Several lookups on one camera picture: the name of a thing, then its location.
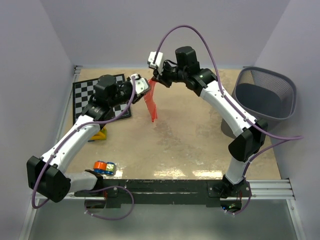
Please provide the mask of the red plastic trash bag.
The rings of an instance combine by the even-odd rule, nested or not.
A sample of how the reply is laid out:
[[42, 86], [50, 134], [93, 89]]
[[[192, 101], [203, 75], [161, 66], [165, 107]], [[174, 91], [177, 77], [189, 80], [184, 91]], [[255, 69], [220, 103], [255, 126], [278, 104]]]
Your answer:
[[148, 110], [148, 112], [150, 114], [151, 121], [154, 123], [155, 120], [158, 118], [157, 105], [156, 105], [156, 103], [154, 101], [154, 91], [155, 91], [156, 82], [153, 81], [152, 79], [149, 79], [148, 83], [150, 85], [150, 90], [144, 96], [144, 101], [145, 101], [147, 110]]

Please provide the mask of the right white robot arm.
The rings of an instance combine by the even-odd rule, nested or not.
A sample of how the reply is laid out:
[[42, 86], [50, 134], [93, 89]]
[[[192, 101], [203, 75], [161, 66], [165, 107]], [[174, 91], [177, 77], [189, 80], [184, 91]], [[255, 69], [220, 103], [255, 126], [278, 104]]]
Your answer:
[[244, 184], [244, 171], [249, 160], [265, 142], [263, 130], [268, 128], [265, 120], [257, 120], [246, 112], [223, 87], [217, 76], [208, 68], [201, 68], [196, 51], [191, 46], [175, 50], [176, 63], [165, 60], [161, 52], [152, 51], [147, 64], [153, 69], [157, 83], [169, 88], [172, 83], [184, 83], [197, 96], [214, 107], [230, 127], [234, 140], [228, 145], [232, 158], [222, 180], [212, 187], [220, 198], [235, 196]]

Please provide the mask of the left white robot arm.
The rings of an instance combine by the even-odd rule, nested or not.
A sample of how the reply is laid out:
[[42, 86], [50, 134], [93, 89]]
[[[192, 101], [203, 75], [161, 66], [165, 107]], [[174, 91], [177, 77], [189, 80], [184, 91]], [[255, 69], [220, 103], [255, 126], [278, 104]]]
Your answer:
[[99, 196], [104, 190], [101, 174], [92, 170], [66, 174], [67, 168], [85, 143], [106, 124], [121, 117], [118, 114], [110, 118], [115, 107], [125, 105], [124, 111], [127, 111], [150, 89], [148, 80], [137, 73], [130, 75], [123, 83], [118, 83], [113, 75], [99, 77], [88, 104], [67, 134], [41, 157], [32, 156], [27, 161], [27, 179], [33, 190], [32, 197], [39, 193], [58, 203], [72, 192], [87, 191], [92, 196]]

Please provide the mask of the grey mesh trash bin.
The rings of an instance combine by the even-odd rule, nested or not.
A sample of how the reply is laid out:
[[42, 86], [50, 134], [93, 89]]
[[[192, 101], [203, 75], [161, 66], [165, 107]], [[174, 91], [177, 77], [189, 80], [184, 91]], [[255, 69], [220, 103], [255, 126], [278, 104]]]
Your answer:
[[238, 104], [238, 109], [265, 120], [270, 133], [295, 113], [297, 88], [283, 74], [249, 66], [240, 71], [229, 99]]

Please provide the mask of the black white chessboard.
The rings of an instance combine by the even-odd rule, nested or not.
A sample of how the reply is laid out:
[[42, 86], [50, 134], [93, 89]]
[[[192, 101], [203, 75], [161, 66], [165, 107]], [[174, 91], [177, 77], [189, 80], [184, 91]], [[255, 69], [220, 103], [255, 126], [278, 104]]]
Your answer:
[[[116, 84], [123, 84], [126, 79], [124, 74], [114, 75], [116, 78]], [[94, 86], [98, 83], [98, 78], [74, 82], [72, 84], [72, 122], [76, 123], [78, 117], [81, 115], [81, 112], [85, 106], [89, 103], [91, 95], [95, 93]], [[113, 108], [112, 111], [109, 111], [107, 119], [113, 119], [118, 116], [125, 108], [127, 103], [123, 103]], [[131, 108], [129, 108], [120, 118], [126, 119], [132, 117]]]

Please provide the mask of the yellow blue toy blocks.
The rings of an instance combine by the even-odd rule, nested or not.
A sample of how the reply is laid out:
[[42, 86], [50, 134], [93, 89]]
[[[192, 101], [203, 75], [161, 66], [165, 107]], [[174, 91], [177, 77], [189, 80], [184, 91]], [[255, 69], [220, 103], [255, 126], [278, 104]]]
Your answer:
[[103, 127], [99, 132], [93, 135], [88, 142], [105, 141], [107, 139], [107, 128]]

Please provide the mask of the orange tape roll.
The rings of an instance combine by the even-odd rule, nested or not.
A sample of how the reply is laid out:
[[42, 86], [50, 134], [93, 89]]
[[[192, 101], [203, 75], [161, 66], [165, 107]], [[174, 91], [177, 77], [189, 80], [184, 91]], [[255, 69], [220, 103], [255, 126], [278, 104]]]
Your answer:
[[105, 174], [107, 170], [107, 163], [104, 161], [96, 161], [93, 166], [93, 170], [99, 174]]

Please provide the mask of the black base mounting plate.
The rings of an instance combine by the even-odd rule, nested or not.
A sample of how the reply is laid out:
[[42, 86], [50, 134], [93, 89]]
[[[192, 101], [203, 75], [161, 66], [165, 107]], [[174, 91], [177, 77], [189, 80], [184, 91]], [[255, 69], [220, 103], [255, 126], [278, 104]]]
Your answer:
[[221, 179], [105, 179], [94, 190], [78, 191], [90, 208], [120, 208], [122, 205], [205, 205], [240, 210], [252, 191], [246, 181], [236, 185]]

